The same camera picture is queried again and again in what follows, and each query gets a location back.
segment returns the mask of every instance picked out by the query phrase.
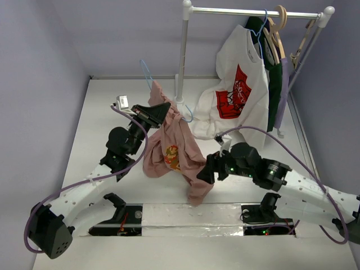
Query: white rod end cap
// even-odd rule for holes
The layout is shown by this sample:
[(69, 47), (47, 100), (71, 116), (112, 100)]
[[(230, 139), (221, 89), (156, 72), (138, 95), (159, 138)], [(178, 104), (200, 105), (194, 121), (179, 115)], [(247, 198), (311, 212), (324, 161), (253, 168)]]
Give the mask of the white rod end cap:
[(190, 0), (184, 0), (182, 1), (182, 6), (183, 6), (183, 15), (182, 15), (182, 19), (184, 21), (188, 21), (189, 17), (190, 17), (190, 13), (192, 13), (192, 4)]
[(335, 13), (335, 8), (334, 7), (326, 7), (324, 9), (324, 12), (321, 13), (321, 18), (319, 19), (319, 27), (320, 28), (324, 28), (329, 19), (331, 18), (331, 15)]

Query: clothes rack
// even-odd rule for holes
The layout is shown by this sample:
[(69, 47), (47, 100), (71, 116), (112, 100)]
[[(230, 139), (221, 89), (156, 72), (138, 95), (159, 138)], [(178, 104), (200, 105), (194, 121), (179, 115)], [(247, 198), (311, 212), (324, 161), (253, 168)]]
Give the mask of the clothes rack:
[[(181, 52), (180, 52), (180, 64), (179, 64), (179, 73), (175, 76), (175, 90), (176, 97), (175, 102), (180, 107), (185, 103), (182, 91), (183, 91), (183, 82), (184, 82), (184, 70), (185, 70), (185, 54), (186, 54), (186, 43), (187, 43), (187, 29), (190, 14), (192, 13), (203, 13), (203, 14), (225, 14), (225, 15), (241, 15), (241, 16), (265, 16), (265, 10), (234, 10), (227, 8), (206, 8), (206, 7), (194, 7), (190, 0), (183, 1), (183, 21), (182, 21), (182, 38), (181, 38)], [(297, 18), (297, 19), (307, 19), (307, 20), (317, 20), (318, 26), (314, 32), (312, 39), (310, 40), (308, 46), (305, 49), (304, 56), (302, 57), (301, 63), (298, 66), (296, 73), (290, 81), (289, 87), (291, 88), (295, 82), (297, 75), (300, 72), (300, 69), (304, 65), (306, 58), (308, 57), (310, 50), (312, 49), (314, 43), (317, 40), (321, 30), (327, 25), (330, 17), (334, 14), (335, 9), (331, 6), (326, 7), (323, 12), (320, 13), (303, 13), (303, 12), (287, 12), (288, 18)], [(267, 11), (268, 17), (279, 17), (280, 14), (277, 11)]]

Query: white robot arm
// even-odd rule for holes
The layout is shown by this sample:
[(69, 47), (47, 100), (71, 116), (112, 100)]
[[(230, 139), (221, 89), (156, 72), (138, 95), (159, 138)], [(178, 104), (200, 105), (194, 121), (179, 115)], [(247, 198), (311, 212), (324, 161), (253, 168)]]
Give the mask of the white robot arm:
[[(225, 145), (221, 136), (215, 140)], [(221, 149), (208, 155), (206, 166), (197, 177), (213, 184), (215, 172), (220, 181), (229, 174), (250, 177), (255, 185), (276, 192), (267, 193), (260, 205), (242, 205), (245, 223), (297, 219), (338, 230), (342, 236), (348, 236), (349, 241), (360, 244), (360, 197), (357, 195), (326, 186), (324, 192), (315, 181), (278, 161), (263, 159), (255, 148), (244, 142), (233, 145), (230, 151)]]
[(63, 188), (66, 192), (49, 204), (43, 205), (50, 197), (34, 206), (24, 232), (26, 247), (39, 253), (29, 246), (30, 238), (41, 252), (55, 259), (69, 248), (73, 236), (83, 230), (109, 219), (123, 220), (126, 203), (116, 194), (109, 193), (109, 189), (135, 164), (128, 155), (136, 154), (150, 128), (161, 126), (169, 108), (169, 102), (152, 107), (134, 105), (129, 128), (117, 127), (109, 133), (106, 155), (87, 179)]

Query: purple wall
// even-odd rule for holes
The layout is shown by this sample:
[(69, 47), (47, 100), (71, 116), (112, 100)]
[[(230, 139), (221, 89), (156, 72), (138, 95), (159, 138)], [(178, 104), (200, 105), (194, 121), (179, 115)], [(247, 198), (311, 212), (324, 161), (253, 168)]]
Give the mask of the purple wall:
[[(360, 1), (333, 5), (293, 93), (322, 182), (360, 194)], [(351, 247), (359, 267), (360, 246)]]
[(51, 2), (0, 3), (0, 269), (31, 269), (30, 210), (61, 186), (88, 76)]
[[(193, 0), (197, 7), (320, 12), (332, 0)], [(155, 75), (178, 72), (182, 0), (53, 0), (87, 71), (92, 75), (141, 75), (145, 59)], [(215, 56), (244, 16), (193, 14), (188, 30), (185, 73), (214, 75)], [(281, 31), (286, 53), (295, 52), (304, 20), (288, 20)]]

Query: white table surface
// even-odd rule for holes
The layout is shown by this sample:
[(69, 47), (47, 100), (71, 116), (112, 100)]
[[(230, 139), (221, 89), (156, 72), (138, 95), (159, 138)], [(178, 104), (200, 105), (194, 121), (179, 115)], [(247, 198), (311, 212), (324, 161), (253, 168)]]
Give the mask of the white table surface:
[[(174, 80), (159, 80), (168, 97), (174, 96)], [(184, 98), (194, 108), (202, 91), (218, 83), (215, 79), (184, 81)], [(63, 186), (81, 181), (105, 155), (107, 136), (128, 119), (114, 113), (110, 104), (127, 95), (131, 105), (147, 105), (145, 80), (91, 80), (82, 108)], [(289, 108), (282, 123), (286, 136), (281, 141), (302, 161), (304, 156)], [(204, 156), (219, 150), (213, 141), (197, 140)], [(270, 138), (259, 151), (262, 157), (283, 162), (299, 173), (306, 171)], [(180, 174), (147, 178), (142, 162), (136, 165), (111, 192), (128, 204), (186, 203), (188, 184)], [(204, 200), (208, 203), (259, 202), (266, 191), (242, 177), (217, 182)], [(77, 237), (55, 260), (38, 255), (34, 270), (44, 269), (356, 269), (349, 245), (336, 245), (317, 226), (300, 223), (292, 236), (231, 237)]]

